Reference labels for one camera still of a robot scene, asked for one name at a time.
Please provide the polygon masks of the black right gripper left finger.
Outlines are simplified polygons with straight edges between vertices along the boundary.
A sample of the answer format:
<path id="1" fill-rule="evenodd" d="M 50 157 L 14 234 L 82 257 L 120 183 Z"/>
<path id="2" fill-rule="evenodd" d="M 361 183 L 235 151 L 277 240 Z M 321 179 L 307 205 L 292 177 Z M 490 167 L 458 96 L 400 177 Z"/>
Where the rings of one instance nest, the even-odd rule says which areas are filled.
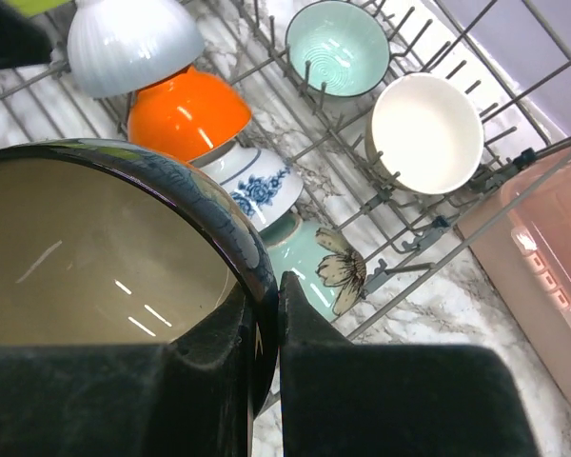
<path id="1" fill-rule="evenodd" d="M 247 456 L 241 288 L 167 344 L 0 347 L 0 456 Z"/>

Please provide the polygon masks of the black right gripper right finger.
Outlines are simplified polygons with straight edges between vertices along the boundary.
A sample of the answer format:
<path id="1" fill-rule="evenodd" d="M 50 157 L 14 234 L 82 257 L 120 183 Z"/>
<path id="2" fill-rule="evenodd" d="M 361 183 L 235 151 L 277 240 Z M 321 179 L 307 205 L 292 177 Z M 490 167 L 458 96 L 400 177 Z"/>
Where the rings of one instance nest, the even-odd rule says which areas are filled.
<path id="1" fill-rule="evenodd" d="M 285 273 L 280 394 L 287 456 L 535 456 L 499 355 L 473 345 L 356 345 Z"/>

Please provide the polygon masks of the celadon green bowl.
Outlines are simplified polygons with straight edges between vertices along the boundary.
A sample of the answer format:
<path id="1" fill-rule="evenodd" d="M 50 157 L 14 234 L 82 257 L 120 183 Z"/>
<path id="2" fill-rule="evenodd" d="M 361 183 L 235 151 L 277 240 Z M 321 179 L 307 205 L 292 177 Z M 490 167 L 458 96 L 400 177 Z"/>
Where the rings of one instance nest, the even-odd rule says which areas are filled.
<path id="1" fill-rule="evenodd" d="M 289 211 L 261 238 L 275 275 L 295 273 L 307 301 L 327 321 L 346 313 L 360 297 L 365 261 L 341 233 Z"/>

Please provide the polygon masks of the dark brown bowl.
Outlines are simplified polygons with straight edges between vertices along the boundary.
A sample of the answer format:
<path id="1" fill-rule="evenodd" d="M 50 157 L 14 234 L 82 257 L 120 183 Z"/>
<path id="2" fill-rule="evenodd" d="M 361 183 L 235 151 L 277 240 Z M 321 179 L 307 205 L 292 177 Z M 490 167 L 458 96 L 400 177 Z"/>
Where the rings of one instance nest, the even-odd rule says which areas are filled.
<path id="1" fill-rule="evenodd" d="M 218 184 L 119 140 L 0 149 L 0 345 L 172 342 L 237 290 L 255 319 L 260 408 L 278 286 L 258 231 Z"/>

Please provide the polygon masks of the blue floral bowl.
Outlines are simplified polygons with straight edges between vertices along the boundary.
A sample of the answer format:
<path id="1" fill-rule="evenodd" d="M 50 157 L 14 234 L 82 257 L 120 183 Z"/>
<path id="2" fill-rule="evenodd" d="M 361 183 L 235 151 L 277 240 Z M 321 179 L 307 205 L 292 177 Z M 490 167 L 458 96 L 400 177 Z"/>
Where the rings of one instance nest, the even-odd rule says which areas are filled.
<path id="1" fill-rule="evenodd" d="M 259 231 L 286 213 L 304 188 L 299 173 L 277 152 L 246 148 L 235 140 L 192 165 L 218 183 Z"/>

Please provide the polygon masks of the beige patterned bowl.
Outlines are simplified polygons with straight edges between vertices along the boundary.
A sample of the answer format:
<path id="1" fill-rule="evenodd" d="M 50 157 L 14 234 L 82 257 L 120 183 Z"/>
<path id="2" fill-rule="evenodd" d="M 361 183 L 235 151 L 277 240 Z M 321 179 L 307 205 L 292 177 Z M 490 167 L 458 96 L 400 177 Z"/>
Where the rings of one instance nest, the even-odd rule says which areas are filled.
<path id="1" fill-rule="evenodd" d="M 426 72 L 388 85 L 366 122 L 368 162 L 397 187 L 421 194 L 461 188 L 477 170 L 483 146 L 482 121 L 468 96 Z"/>

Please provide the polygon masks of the white round bowl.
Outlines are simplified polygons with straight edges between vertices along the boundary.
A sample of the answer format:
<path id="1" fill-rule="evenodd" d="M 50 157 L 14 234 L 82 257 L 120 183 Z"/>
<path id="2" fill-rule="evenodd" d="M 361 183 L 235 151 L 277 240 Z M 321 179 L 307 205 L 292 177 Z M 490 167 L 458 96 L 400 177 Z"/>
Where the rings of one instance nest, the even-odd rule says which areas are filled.
<path id="1" fill-rule="evenodd" d="M 189 65 L 136 92 L 128 115 L 128 140 L 189 162 L 233 139 L 251 117 L 237 90 Z"/>

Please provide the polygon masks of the grey bowl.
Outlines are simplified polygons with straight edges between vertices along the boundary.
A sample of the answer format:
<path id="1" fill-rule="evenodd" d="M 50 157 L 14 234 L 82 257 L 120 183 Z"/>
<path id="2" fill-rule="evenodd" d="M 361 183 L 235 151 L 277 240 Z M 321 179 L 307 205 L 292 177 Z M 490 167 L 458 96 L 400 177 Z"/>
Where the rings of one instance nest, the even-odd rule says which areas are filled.
<path id="1" fill-rule="evenodd" d="M 92 98 L 159 82 L 198 58 L 204 38 L 177 1 L 78 1 L 67 53 L 72 76 Z"/>

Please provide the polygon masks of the yellow-green bowl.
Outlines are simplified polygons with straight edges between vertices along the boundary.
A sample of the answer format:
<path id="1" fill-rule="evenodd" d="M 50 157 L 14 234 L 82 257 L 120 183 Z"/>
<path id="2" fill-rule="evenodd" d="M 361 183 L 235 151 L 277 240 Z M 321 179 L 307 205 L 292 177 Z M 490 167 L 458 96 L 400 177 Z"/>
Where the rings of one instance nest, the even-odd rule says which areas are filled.
<path id="1" fill-rule="evenodd" d="M 9 6 L 27 17 L 54 10 L 68 2 L 69 0 L 6 0 Z"/>

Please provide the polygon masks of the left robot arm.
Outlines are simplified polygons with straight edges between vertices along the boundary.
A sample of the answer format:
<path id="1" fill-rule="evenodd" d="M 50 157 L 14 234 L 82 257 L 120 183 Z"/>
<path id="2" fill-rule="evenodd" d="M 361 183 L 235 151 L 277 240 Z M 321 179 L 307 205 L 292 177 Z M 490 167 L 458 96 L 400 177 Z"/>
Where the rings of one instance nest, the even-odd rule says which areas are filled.
<path id="1" fill-rule="evenodd" d="M 52 51 L 44 29 L 0 1 L 0 70 L 48 64 Z"/>

